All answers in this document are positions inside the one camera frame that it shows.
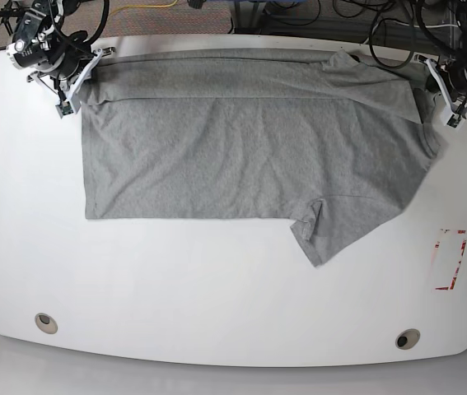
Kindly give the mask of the grey T-shirt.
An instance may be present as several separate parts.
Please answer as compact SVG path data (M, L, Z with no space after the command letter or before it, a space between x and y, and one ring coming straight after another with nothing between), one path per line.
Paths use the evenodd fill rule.
M425 93L344 51L172 54L80 91L90 220L287 219L313 266L400 215L439 156Z

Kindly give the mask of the red tape rectangle marking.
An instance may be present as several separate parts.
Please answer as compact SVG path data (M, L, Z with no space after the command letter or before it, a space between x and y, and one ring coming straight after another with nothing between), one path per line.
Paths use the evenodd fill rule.
M431 284L433 290L454 289L466 244L466 230L440 230L432 259Z

